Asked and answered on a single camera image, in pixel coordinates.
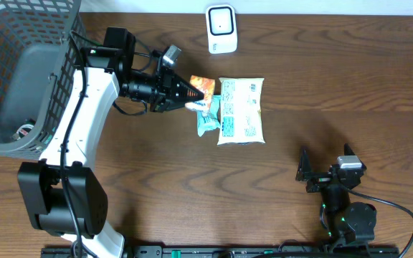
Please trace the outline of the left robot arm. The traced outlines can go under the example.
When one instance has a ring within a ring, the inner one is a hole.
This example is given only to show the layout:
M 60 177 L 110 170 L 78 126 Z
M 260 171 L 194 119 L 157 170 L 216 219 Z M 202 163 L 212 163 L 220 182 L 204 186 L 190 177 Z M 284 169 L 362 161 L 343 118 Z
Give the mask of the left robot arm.
M 70 241 L 68 257 L 124 257 L 125 238 L 107 220 L 108 197 L 93 170 L 107 115 L 119 97 L 162 113 L 203 98 L 174 72 L 181 53 L 171 45 L 148 54 L 152 73 L 135 69 L 136 38 L 110 27 L 102 44 L 77 48 L 73 89 L 56 132 L 17 179 L 33 228 Z

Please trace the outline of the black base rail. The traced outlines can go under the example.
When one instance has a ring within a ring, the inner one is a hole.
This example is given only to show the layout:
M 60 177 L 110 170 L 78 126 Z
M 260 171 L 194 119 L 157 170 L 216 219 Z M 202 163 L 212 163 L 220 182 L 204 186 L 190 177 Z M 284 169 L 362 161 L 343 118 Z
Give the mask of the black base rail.
M 136 258 L 217 258 L 235 257 L 248 258 L 260 255 L 277 253 L 301 253 L 304 257 L 309 252 L 321 252 L 317 247 L 289 244 L 283 247 L 160 247 L 160 246 L 134 246 L 124 251 L 123 257 Z M 346 247 L 337 248 L 333 254 L 341 254 L 342 257 L 398 257 L 399 250 L 396 247 Z

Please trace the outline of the white barcode scanner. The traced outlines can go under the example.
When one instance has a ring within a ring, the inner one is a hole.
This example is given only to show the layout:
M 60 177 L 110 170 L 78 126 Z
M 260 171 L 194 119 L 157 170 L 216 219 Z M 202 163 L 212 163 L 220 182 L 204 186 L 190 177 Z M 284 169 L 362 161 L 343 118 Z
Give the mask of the white barcode scanner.
M 229 4 L 209 6 L 205 13 L 210 54 L 226 54 L 237 50 L 237 22 Z

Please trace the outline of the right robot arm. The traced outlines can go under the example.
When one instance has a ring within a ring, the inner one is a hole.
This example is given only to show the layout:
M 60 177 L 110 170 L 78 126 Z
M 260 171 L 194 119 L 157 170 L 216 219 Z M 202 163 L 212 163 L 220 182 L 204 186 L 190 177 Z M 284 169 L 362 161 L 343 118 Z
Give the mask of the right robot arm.
M 326 252 L 346 247 L 366 246 L 374 240 L 376 209 L 364 202 L 351 202 L 349 191 L 361 183 L 366 171 L 364 163 L 345 144 L 344 154 L 326 172 L 315 172 L 305 149 L 295 180 L 306 183 L 308 193 L 319 193 L 322 198 L 320 221 L 330 239 L 323 248 Z

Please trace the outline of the white snack bag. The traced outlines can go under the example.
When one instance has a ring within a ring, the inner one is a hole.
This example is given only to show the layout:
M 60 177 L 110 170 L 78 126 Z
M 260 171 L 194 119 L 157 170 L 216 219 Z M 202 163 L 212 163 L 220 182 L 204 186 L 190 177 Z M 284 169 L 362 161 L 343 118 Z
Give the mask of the white snack bag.
M 220 77 L 220 133 L 217 145 L 262 143 L 261 94 L 264 78 Z

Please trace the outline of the orange small box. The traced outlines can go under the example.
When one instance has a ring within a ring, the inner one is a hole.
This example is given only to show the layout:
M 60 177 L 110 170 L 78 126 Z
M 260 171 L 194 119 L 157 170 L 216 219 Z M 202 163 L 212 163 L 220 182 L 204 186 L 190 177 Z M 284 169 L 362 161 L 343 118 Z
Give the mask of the orange small box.
M 190 84 L 201 91 L 204 94 L 204 98 L 195 102 L 188 102 L 185 104 L 185 108 L 203 113 L 209 111 L 214 95 L 215 80 L 192 75 Z

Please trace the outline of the grey plastic mesh basket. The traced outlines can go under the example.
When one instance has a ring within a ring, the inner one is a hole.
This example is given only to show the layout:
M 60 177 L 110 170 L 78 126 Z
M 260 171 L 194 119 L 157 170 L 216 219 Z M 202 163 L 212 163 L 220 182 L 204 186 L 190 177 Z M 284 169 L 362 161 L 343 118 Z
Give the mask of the grey plastic mesh basket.
M 80 0 L 0 0 L 0 156 L 37 160 L 67 106 L 76 50 L 85 46 Z M 23 124 L 34 125 L 20 140 Z

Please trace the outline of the teal small packet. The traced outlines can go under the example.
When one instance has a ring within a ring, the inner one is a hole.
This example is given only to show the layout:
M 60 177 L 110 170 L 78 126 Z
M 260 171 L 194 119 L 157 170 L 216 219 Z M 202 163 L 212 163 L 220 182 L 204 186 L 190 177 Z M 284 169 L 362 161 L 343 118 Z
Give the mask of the teal small packet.
M 207 131 L 216 130 L 220 128 L 218 112 L 220 108 L 221 97 L 214 95 L 212 98 L 210 109 L 207 112 L 197 111 L 197 134 L 202 137 Z

